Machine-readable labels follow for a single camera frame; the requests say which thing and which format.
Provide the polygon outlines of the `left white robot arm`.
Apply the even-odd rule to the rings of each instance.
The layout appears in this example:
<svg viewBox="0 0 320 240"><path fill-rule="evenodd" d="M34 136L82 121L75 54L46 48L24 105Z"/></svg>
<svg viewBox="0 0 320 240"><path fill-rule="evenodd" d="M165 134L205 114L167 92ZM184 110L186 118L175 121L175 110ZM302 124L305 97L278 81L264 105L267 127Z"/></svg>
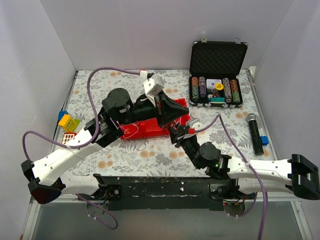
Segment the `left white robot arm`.
<svg viewBox="0 0 320 240"><path fill-rule="evenodd" d="M64 194L85 194L95 200L103 199L106 187L95 176L71 176L66 171L122 137L124 125L155 119L158 126L164 128L188 113L187 107L163 91L152 103L144 94L132 102L127 90L113 89L102 101L97 118L89 121L66 145L42 159L25 160L21 164L30 194L39 204L50 203Z"/></svg>

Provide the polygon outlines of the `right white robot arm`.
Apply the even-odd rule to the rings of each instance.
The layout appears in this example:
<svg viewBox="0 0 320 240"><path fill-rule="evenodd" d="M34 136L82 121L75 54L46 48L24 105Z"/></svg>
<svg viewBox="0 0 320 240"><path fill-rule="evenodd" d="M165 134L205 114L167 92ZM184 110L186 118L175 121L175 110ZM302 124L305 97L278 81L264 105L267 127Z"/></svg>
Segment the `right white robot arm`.
<svg viewBox="0 0 320 240"><path fill-rule="evenodd" d="M188 126L169 127L171 143L184 152L196 169L215 180L227 181L222 190L232 199L254 192L282 192L319 200L319 168L301 154L283 160L247 160L222 154L211 142L198 143Z"/></svg>

